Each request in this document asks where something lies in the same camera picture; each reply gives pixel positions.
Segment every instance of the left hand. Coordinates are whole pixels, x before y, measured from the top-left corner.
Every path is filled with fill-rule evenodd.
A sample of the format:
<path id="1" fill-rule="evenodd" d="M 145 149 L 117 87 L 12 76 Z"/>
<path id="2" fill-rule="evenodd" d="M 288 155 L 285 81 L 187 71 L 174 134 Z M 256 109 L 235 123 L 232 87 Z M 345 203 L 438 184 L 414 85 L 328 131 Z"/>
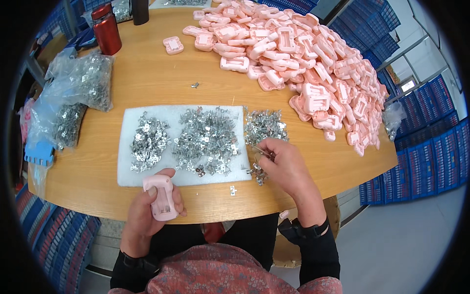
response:
<path id="1" fill-rule="evenodd" d="M 175 170 L 164 168 L 156 175 L 167 175 L 173 177 Z M 121 251 L 130 257 L 144 257 L 149 253 L 150 240 L 166 222 L 157 221 L 152 216 L 150 204 L 157 198 L 157 189 L 150 188 L 148 191 L 141 191 L 132 200 L 127 216 L 127 223 L 122 231 Z M 188 215 L 184 208 L 184 201 L 181 198 L 180 189 L 173 185 L 173 201 L 175 209 L 181 216 Z"/>

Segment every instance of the black wrist strap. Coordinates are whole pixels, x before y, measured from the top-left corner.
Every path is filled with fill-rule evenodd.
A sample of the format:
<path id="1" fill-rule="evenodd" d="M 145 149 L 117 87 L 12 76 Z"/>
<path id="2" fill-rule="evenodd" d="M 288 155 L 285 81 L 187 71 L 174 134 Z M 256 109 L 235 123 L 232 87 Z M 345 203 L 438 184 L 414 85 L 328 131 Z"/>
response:
<path id="1" fill-rule="evenodd" d="M 327 217 L 322 225 L 313 225 L 308 228 L 302 227 L 297 218 L 294 219 L 292 223 L 288 218 L 286 218 L 277 228 L 279 229 L 279 232 L 289 240 L 289 242 L 300 245 L 307 240 L 319 238 L 321 234 L 328 229 L 328 227 L 329 221 Z"/>
<path id="2" fill-rule="evenodd" d="M 123 260 L 124 265 L 128 268 L 141 269 L 144 271 L 146 275 L 149 275 L 149 276 L 154 276 L 155 273 L 157 273 L 160 270 L 158 266 L 159 260 L 152 255 L 147 255 L 145 257 L 140 257 L 140 258 L 134 258 L 134 257 L 128 256 L 125 252 L 122 252 L 122 253 L 124 254 L 124 260 Z"/>

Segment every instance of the black water bottle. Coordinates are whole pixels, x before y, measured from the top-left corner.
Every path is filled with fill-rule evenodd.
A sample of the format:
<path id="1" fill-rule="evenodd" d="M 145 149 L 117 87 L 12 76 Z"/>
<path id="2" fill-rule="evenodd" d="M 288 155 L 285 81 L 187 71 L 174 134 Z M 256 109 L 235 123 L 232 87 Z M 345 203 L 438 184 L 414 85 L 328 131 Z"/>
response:
<path id="1" fill-rule="evenodd" d="M 134 25 L 141 25 L 149 21 L 149 0 L 132 0 L 131 5 Z"/>

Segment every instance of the black sleeve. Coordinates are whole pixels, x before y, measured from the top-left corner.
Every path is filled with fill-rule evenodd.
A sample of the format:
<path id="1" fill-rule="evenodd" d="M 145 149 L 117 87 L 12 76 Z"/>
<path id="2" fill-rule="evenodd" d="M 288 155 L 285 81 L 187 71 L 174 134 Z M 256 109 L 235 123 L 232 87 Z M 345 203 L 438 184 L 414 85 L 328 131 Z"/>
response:
<path id="1" fill-rule="evenodd" d="M 323 236 L 317 239 L 309 238 L 300 244 L 300 254 L 300 285 L 321 277 L 339 279 L 338 251 L 330 226 Z"/>
<path id="2" fill-rule="evenodd" d="M 110 281 L 111 289 L 122 288 L 134 293 L 140 293 L 145 290 L 148 282 L 148 275 L 145 274 L 143 269 L 131 269 L 124 265 L 124 254 L 120 251 L 114 264 Z"/>

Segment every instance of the white foam sheet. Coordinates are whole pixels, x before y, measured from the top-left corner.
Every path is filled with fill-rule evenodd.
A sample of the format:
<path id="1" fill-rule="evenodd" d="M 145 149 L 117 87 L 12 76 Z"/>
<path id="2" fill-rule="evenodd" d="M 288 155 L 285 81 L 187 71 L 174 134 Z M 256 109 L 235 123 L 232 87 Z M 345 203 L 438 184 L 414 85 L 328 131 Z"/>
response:
<path id="1" fill-rule="evenodd" d="M 148 175 L 153 175 L 165 167 L 175 168 L 178 164 L 174 159 L 171 150 L 174 146 L 174 139 L 178 138 L 184 125 L 179 123 L 180 115 L 185 113 L 188 108 L 197 109 L 199 105 L 156 105 L 138 108 L 129 108 L 124 112 L 124 118 L 121 127 L 121 137 L 119 138 L 119 153 L 117 156 L 117 184 L 124 187 L 141 187 L 142 179 Z M 203 111 L 215 110 L 216 105 L 201 105 Z M 172 178 L 173 184 L 177 186 L 192 186 L 210 183 L 227 183 L 238 181 L 249 181 L 251 175 L 246 174 L 249 168 L 248 154 L 246 152 L 245 140 L 243 136 L 243 107 L 241 106 L 220 106 L 230 111 L 229 116 L 236 122 L 235 134 L 238 139 L 237 147 L 240 154 L 231 158 L 230 169 L 232 170 L 227 176 L 220 174 L 206 174 L 203 177 L 197 176 L 187 170 L 177 170 Z M 139 127 L 139 118 L 144 111 L 147 117 L 156 117 L 161 121 L 167 121 L 170 128 L 166 130 L 171 137 L 171 144 L 168 145 L 162 153 L 162 159 L 150 170 L 136 173 L 131 171 L 131 162 L 135 157 L 131 156 L 130 144 L 133 141 L 135 130 Z"/>

